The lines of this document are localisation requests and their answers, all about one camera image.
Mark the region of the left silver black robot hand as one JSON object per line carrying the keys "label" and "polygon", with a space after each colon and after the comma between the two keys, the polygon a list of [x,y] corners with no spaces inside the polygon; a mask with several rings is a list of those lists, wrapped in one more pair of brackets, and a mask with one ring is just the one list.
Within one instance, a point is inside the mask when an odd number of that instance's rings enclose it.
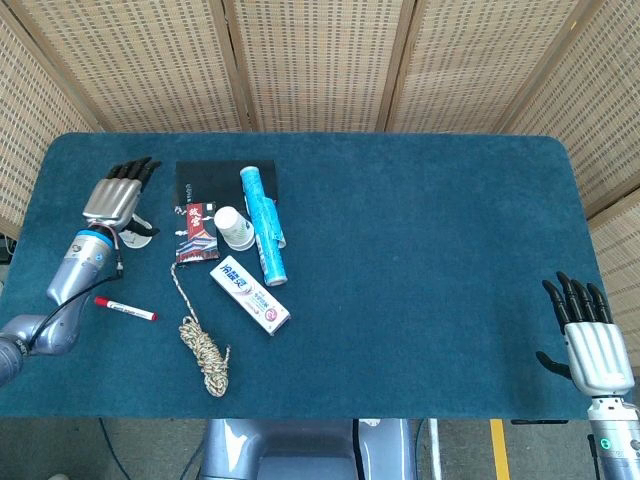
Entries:
{"label": "left silver black robot hand", "polygon": [[160,161],[143,157],[113,166],[94,187],[84,207],[88,226],[104,231],[111,228],[116,233],[129,231],[146,238],[155,236],[159,230],[144,226],[134,214],[141,194],[160,165]]}

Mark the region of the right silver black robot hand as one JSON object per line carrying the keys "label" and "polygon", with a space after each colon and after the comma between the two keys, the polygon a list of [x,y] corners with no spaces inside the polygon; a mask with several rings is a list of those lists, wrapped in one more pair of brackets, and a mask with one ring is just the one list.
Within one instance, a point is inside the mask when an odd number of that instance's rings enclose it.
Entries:
{"label": "right silver black robot hand", "polygon": [[547,371],[570,380],[593,398],[622,397],[635,386],[629,355],[620,328],[614,323],[605,295],[593,283],[582,284],[558,271],[560,283],[542,282],[567,350],[566,364],[538,351]]}

